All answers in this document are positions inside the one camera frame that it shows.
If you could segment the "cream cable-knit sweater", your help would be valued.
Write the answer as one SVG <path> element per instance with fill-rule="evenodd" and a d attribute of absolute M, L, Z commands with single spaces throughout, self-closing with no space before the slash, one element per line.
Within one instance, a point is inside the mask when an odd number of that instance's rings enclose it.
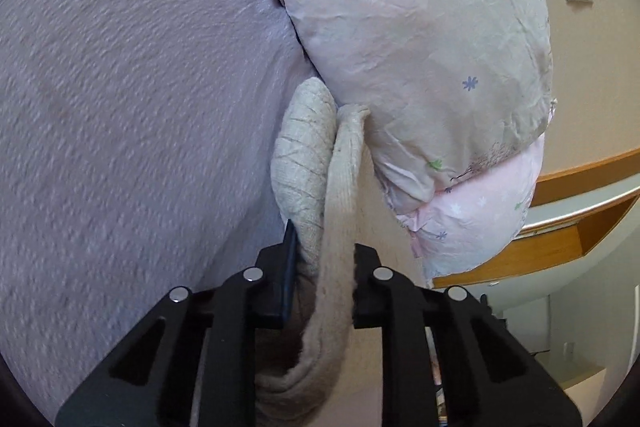
<path fill-rule="evenodd" d="M 281 216 L 299 238 L 290 334 L 256 377 L 261 426 L 377 426 L 382 340 L 354 329 L 355 246 L 424 281 L 409 234 L 385 200 L 364 142 L 367 107 L 337 107 L 318 78 L 304 81 L 285 111 L 271 159 Z"/>

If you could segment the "pink floral pillow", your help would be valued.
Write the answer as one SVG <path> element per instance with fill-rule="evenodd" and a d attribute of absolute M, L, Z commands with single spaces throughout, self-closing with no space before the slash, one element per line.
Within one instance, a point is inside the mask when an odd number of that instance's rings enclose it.
<path fill-rule="evenodd" d="M 425 280 L 472 271 L 500 254 L 523 228 L 543 162 L 540 136 L 518 155 L 400 215 Z"/>

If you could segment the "lilac bed sheet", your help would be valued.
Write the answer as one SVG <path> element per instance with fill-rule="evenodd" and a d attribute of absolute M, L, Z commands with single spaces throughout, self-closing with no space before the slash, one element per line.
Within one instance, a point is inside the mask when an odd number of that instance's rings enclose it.
<path fill-rule="evenodd" d="M 1 0 L 1 353 L 45 418 L 170 288 L 281 238 L 312 75 L 279 0 Z"/>

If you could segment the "wooden wall shelf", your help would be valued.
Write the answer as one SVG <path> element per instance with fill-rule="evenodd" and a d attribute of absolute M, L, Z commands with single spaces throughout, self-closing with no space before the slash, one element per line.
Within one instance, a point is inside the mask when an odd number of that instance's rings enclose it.
<path fill-rule="evenodd" d="M 542 176 L 529 221 L 518 237 L 480 267 L 439 277 L 436 288 L 492 284 L 586 257 L 639 200 L 639 151 Z"/>

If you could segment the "white floral pillow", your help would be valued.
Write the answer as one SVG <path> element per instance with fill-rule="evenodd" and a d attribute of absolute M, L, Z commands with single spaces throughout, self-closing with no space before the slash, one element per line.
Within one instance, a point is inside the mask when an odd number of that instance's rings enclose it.
<path fill-rule="evenodd" d="M 335 100 L 370 110 L 390 205 L 408 213 L 547 129 L 546 0 L 282 0 Z"/>

